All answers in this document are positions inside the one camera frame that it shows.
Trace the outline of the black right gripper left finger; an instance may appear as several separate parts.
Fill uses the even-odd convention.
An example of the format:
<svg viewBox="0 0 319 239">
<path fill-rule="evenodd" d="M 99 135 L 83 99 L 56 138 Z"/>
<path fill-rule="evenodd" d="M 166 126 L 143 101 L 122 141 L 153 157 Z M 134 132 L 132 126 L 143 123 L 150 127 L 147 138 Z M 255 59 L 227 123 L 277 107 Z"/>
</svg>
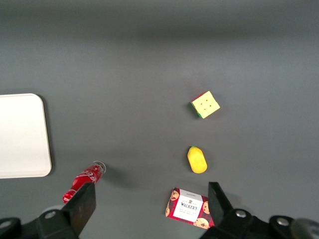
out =
<svg viewBox="0 0 319 239">
<path fill-rule="evenodd" d="M 78 239 L 96 209 L 94 183 L 85 183 L 61 209 L 43 212 L 22 224 L 19 218 L 0 220 L 2 239 Z"/>
</svg>

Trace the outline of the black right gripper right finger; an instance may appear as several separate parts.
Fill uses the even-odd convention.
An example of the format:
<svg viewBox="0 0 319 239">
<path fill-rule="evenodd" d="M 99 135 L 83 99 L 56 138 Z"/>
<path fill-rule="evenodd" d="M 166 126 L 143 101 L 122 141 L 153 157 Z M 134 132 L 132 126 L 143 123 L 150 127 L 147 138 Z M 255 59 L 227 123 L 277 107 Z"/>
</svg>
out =
<svg viewBox="0 0 319 239">
<path fill-rule="evenodd" d="M 217 182 L 208 184 L 208 205 L 214 226 L 201 236 L 202 239 L 293 238 L 293 218 L 275 215 L 264 222 L 244 209 L 234 208 Z"/>
</svg>

